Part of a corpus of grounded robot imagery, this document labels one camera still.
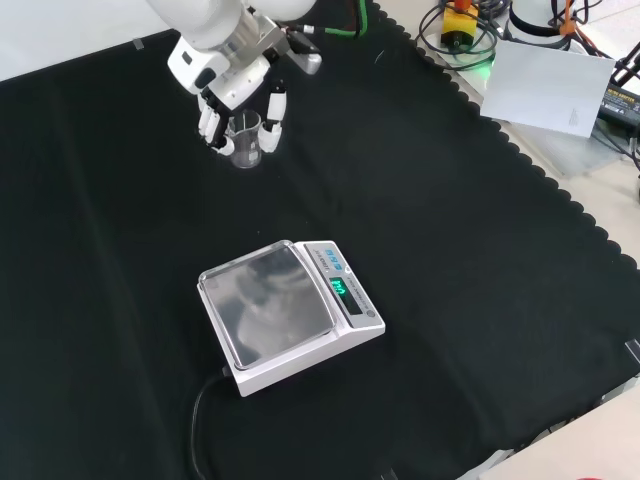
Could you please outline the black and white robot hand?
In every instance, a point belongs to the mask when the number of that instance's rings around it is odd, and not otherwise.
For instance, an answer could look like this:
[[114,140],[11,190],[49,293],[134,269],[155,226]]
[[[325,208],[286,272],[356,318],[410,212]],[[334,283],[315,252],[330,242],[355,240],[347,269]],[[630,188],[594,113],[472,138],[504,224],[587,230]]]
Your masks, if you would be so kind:
[[218,50],[204,52],[180,38],[168,66],[178,83],[198,100],[198,133],[215,152],[229,156],[235,143],[227,135],[229,119],[263,85],[271,65],[290,50],[286,39],[266,42],[245,52],[252,58],[239,65]]

